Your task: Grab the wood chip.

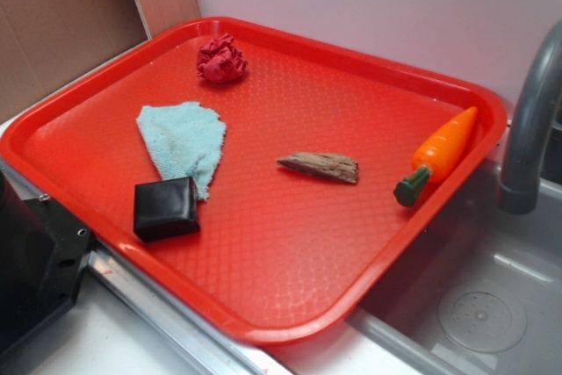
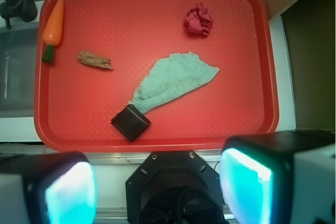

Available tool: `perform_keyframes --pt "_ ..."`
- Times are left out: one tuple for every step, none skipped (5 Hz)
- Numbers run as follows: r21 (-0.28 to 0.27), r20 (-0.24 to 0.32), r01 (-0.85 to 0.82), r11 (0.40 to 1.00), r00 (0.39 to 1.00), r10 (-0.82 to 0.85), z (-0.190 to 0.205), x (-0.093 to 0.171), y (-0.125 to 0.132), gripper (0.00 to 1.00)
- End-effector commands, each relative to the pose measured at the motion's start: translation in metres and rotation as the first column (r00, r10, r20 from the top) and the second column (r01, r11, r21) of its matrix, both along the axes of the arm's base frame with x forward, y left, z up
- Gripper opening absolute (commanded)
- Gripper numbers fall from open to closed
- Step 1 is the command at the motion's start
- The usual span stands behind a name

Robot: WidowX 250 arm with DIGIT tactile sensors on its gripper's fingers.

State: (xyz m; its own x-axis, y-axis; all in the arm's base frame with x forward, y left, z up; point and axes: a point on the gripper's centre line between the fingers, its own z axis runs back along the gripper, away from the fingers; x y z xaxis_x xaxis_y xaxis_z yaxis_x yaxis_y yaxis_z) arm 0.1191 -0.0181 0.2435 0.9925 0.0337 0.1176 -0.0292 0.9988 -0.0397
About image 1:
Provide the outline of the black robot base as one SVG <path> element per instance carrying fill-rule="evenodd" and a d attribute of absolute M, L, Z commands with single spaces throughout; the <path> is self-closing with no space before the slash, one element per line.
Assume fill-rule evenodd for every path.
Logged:
<path fill-rule="evenodd" d="M 22 199 L 1 176 L 2 360 L 75 305 L 92 243 L 56 199 Z"/>

